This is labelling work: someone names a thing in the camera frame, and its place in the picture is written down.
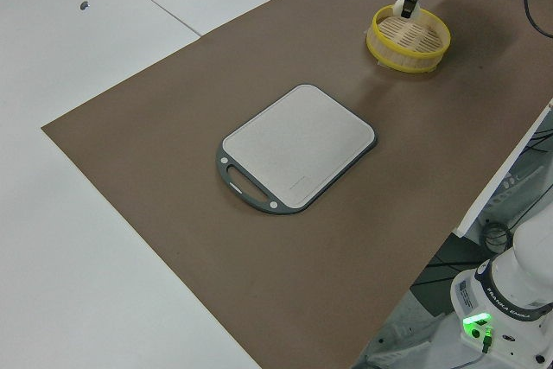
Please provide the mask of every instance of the brown paper sheet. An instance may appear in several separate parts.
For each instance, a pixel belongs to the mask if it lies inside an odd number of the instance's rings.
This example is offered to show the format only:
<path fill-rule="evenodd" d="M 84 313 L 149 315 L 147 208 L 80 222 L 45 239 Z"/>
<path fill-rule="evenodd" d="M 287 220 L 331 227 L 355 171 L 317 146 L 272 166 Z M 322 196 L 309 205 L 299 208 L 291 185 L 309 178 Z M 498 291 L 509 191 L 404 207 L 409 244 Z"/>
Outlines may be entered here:
<path fill-rule="evenodd" d="M 44 127 L 263 369 L 349 367 L 551 98 L 553 42 L 521 0 L 423 0 L 453 35 L 424 75 L 365 47 L 394 1 L 273 0 Z M 552 2 L 531 0 L 550 27 Z M 301 83 L 379 145 L 305 212 L 271 216 L 215 151 Z"/>

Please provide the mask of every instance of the bamboo steamer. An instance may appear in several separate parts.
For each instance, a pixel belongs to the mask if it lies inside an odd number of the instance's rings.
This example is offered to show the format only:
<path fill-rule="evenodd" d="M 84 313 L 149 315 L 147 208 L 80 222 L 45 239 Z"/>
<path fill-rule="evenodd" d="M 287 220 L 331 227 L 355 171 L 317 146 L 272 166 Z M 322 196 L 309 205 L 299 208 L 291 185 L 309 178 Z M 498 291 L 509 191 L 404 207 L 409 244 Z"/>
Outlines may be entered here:
<path fill-rule="evenodd" d="M 411 19 L 394 16 L 391 5 L 377 12 L 366 45 L 378 61 L 404 73 L 435 70 L 449 48 L 451 34 L 439 17 L 420 12 Z"/>

